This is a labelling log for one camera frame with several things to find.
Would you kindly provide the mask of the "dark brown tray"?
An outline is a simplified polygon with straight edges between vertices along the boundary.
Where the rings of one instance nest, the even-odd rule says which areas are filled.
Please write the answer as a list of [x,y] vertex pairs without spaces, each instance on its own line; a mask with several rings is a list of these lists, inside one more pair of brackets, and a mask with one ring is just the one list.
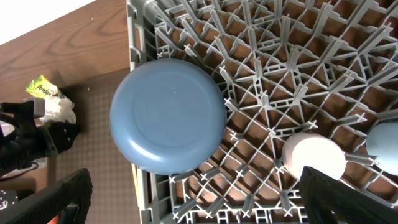
[[89,170],[93,193],[87,223],[140,222],[131,163],[115,146],[109,128],[114,93],[128,73],[125,68],[62,89],[75,104],[81,132],[71,149],[49,160],[48,183],[80,168]]

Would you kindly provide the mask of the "light blue cup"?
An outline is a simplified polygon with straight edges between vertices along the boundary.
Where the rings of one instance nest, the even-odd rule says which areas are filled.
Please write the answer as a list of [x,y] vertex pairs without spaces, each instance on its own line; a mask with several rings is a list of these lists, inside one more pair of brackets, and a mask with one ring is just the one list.
[[369,155],[376,156],[379,167],[397,176],[397,122],[378,124],[366,138]]

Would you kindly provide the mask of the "yellow snack wrapper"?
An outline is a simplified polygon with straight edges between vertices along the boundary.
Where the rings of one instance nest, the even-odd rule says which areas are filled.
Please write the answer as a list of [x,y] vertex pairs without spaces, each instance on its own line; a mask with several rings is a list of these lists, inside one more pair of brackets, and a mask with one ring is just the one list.
[[44,100],[44,112],[39,113],[42,123],[66,122],[76,124],[74,103],[62,91],[49,82],[43,75],[38,75],[25,88],[35,98]]

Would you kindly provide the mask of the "orange carrot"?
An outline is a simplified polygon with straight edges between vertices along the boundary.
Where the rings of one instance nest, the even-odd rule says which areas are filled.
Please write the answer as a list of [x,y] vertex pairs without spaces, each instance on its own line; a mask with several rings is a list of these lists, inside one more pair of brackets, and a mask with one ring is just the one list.
[[55,217],[53,217],[47,224],[58,224],[60,220],[60,215],[57,214]]

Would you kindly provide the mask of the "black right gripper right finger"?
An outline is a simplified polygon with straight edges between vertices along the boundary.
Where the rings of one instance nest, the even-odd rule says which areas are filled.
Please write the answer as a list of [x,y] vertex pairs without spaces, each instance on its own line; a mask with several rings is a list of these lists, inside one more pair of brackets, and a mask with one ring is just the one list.
[[397,211],[305,166],[299,191],[310,223],[397,223]]

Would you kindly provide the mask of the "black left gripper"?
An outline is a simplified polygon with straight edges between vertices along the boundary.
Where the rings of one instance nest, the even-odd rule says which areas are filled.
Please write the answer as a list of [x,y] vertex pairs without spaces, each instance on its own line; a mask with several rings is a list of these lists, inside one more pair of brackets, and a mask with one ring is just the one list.
[[35,123],[35,102],[1,103],[1,121],[14,130],[1,132],[1,175],[29,168],[32,161],[69,150],[81,131],[74,123],[54,122],[49,127]]

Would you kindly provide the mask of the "large blue plate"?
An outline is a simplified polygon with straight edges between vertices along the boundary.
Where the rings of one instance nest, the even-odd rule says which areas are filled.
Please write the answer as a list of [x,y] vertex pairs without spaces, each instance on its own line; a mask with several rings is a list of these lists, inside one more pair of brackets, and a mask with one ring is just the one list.
[[121,154],[161,175],[189,172],[209,159],[224,138],[227,112],[214,79],[178,59],[147,62],[119,84],[109,125]]

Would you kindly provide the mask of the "pink cup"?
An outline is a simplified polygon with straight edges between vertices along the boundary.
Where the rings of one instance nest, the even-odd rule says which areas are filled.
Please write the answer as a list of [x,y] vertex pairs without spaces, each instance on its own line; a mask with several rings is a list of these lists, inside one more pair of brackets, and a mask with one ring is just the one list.
[[295,133],[282,147],[285,168],[300,178],[305,166],[312,167],[338,180],[346,168],[346,158],[341,148],[332,140],[319,134]]

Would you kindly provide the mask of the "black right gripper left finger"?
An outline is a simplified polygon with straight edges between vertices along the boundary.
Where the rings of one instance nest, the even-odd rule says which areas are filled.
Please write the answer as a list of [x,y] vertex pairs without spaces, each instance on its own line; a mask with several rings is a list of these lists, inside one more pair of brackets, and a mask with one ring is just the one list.
[[1,223],[48,223],[58,214],[62,223],[86,222],[93,185],[86,168],[16,202],[1,212]]

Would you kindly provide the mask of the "grey dishwasher rack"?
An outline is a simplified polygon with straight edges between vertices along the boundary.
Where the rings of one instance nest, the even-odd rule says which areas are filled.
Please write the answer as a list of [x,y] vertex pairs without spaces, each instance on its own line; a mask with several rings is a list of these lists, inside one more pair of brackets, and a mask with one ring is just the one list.
[[341,182],[397,208],[397,177],[366,149],[397,120],[396,1],[127,0],[130,68],[199,65],[227,105],[222,144],[199,168],[133,167],[141,223],[305,223],[282,146],[299,131],[346,157]]

